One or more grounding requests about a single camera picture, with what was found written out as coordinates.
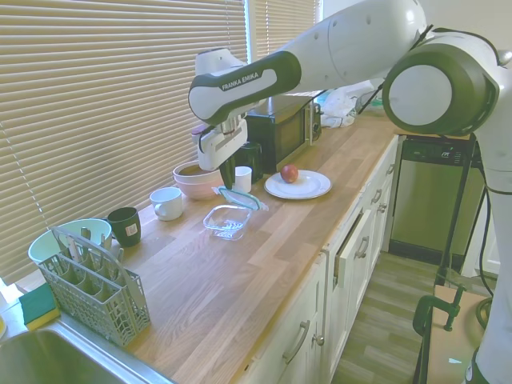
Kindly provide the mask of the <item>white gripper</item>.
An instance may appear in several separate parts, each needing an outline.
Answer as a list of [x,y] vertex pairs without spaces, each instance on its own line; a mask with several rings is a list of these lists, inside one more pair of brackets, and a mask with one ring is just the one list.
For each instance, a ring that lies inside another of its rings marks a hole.
[[197,132],[198,164],[202,170],[220,167],[224,187],[235,182],[235,152],[248,138],[245,119],[230,119],[218,126],[202,126]]

